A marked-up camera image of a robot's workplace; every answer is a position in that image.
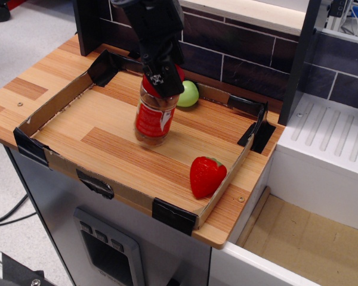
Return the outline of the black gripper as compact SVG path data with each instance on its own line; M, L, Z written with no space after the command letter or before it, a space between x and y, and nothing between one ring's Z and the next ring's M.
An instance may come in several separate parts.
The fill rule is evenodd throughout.
M143 88L158 98L184 92L184 72L178 65L184 55L178 35L184 29L184 13L178 1L111 1L123 9L134 29L143 62Z

